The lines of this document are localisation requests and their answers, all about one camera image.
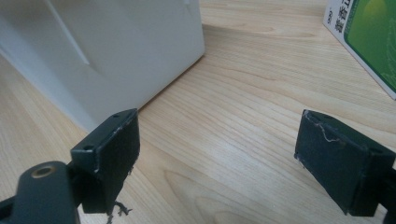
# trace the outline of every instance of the black jaw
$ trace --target black jaw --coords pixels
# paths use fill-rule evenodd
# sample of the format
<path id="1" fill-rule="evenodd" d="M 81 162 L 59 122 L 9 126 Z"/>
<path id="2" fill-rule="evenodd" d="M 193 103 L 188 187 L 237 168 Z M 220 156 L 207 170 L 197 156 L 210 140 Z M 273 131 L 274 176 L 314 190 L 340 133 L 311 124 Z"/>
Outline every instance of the black jaw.
<path id="1" fill-rule="evenodd" d="M 396 154 L 343 122 L 305 110 L 294 158 L 345 214 L 372 217 L 379 203 L 388 208 L 388 216 L 393 214 L 394 203 L 387 201 L 395 199 Z"/>
<path id="2" fill-rule="evenodd" d="M 49 161 L 24 172 L 16 195 L 0 202 L 0 223 L 77 224 L 81 203 L 85 213 L 112 217 L 117 204 L 127 214 L 116 199 L 139 152 L 137 110 L 114 114 L 71 149 L 68 165 Z"/>

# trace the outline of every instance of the wooden surface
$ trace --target wooden surface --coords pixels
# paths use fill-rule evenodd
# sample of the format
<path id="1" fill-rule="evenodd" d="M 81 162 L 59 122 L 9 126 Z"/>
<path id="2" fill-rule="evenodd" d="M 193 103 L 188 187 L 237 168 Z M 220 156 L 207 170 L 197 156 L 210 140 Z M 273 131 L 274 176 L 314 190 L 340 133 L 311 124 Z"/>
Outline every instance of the wooden surface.
<path id="1" fill-rule="evenodd" d="M 303 109 L 396 149 L 396 103 L 321 24 L 327 0 L 201 1 L 205 56 L 139 115 L 113 223 L 381 223 L 345 216 L 293 158 Z M 86 134 L 0 59 L 0 200 Z M 82 223 L 106 223 L 105 215 Z"/>

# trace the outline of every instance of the green book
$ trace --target green book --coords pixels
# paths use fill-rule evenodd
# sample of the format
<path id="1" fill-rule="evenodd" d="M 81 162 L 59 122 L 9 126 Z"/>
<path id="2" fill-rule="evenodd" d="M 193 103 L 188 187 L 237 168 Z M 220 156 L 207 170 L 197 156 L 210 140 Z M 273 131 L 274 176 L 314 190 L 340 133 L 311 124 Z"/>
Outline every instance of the green book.
<path id="1" fill-rule="evenodd" d="M 396 100 L 396 1 L 330 0 L 323 23 Z"/>

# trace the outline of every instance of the white box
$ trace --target white box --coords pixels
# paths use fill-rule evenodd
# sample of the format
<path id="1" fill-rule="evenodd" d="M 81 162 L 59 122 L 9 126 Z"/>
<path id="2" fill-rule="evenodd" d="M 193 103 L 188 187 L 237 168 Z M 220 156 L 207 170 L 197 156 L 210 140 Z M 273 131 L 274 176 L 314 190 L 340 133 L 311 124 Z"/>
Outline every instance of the white box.
<path id="1" fill-rule="evenodd" d="M 4 0 L 0 51 L 91 131 L 141 107 L 204 53 L 198 0 Z"/>

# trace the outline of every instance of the black bracket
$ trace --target black bracket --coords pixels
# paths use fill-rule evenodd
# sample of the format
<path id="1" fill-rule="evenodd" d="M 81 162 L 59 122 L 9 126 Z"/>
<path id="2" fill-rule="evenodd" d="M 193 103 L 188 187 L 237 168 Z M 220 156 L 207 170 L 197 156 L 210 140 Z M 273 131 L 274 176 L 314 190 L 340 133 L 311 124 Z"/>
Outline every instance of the black bracket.
<path id="1" fill-rule="evenodd" d="M 373 217 L 378 204 L 396 223 L 396 154 L 333 117 L 305 110 L 294 158 L 345 214 Z"/>
<path id="2" fill-rule="evenodd" d="M 84 213 L 111 216 L 139 151 L 137 110 L 112 115 L 71 149 L 69 164 L 49 161 L 24 172 L 16 195 L 0 202 L 0 224 L 76 224 L 80 204 Z"/>

